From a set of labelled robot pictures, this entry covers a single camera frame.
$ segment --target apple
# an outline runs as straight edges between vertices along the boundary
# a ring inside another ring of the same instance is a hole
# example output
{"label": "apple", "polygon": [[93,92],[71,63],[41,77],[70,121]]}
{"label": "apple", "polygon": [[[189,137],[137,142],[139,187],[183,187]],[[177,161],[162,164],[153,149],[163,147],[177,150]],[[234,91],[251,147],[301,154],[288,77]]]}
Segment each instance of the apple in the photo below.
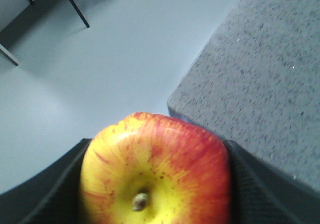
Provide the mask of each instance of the apple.
{"label": "apple", "polygon": [[226,224],[230,166],[223,142],[198,126],[145,112],[103,129],[80,177],[85,224]]}

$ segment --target gray granite countertop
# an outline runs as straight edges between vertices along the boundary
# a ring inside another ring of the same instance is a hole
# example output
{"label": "gray granite countertop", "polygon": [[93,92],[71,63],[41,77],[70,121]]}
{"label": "gray granite countertop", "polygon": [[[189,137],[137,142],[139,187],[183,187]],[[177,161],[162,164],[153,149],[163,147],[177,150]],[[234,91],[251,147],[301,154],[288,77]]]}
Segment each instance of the gray granite countertop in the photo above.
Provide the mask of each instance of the gray granite countertop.
{"label": "gray granite countertop", "polygon": [[320,0],[239,0],[168,107],[320,191]]}

